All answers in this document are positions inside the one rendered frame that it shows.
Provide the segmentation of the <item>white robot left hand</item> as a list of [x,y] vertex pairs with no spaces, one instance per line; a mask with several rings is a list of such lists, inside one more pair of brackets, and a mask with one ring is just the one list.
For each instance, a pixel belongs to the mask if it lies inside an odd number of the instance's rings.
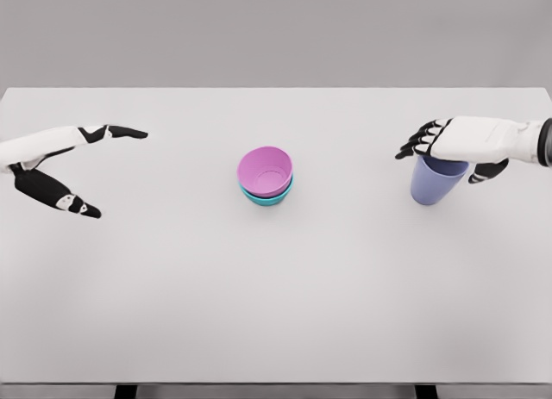
[[14,176],[14,186],[22,194],[49,208],[94,219],[101,211],[73,193],[67,186],[39,170],[54,156],[104,139],[129,137],[145,139],[148,133],[117,125],[64,126],[50,128],[11,140],[0,141],[0,173]]

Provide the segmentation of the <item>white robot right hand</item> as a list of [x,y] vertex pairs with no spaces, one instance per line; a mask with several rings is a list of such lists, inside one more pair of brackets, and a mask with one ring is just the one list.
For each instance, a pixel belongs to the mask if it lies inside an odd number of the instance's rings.
[[497,177],[521,153],[520,132],[514,121],[477,116],[457,116],[425,123],[400,147],[396,159],[430,156],[474,164],[470,184]]

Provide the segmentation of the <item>lavender plastic cup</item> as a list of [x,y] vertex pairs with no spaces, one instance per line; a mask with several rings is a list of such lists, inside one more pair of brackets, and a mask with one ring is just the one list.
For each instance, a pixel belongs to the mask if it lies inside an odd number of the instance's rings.
[[411,178],[411,196],[422,205],[439,203],[464,177],[466,161],[418,156]]

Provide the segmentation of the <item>pink plastic bowl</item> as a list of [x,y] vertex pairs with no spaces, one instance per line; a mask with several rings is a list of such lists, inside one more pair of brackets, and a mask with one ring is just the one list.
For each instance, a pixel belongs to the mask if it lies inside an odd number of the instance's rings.
[[290,155],[278,147],[264,146],[246,153],[236,175],[239,184],[253,196],[269,198],[280,195],[292,180]]

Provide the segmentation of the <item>teal plastic bowl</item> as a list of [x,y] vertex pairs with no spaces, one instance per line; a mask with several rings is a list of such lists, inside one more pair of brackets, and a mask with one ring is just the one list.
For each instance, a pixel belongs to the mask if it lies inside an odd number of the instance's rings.
[[285,190],[278,194],[277,196],[271,196],[271,197],[260,197],[255,196],[251,194],[248,190],[246,190],[241,184],[238,184],[241,192],[244,194],[244,196],[251,201],[252,203],[255,203],[257,205],[260,205],[262,207],[270,207],[273,205],[280,204],[284,201],[284,199],[287,197],[287,195],[292,190],[292,186],[294,184],[294,177],[291,177],[290,183],[286,186]]

